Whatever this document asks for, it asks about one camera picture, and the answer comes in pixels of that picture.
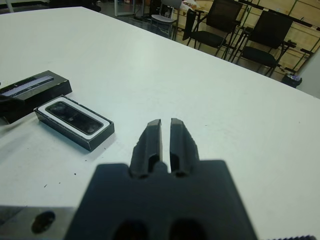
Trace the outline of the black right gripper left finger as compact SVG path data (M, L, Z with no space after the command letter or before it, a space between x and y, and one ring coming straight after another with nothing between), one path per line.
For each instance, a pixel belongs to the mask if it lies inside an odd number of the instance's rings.
M132 178L143 179L162 161L162 123L160 119L150 121L133 148L129 173Z

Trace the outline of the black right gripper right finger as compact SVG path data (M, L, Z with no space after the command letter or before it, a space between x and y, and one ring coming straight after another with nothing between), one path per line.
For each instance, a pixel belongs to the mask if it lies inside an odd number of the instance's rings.
M170 123L170 169L176 177L186 177L200 161L198 147L184 122L172 118Z

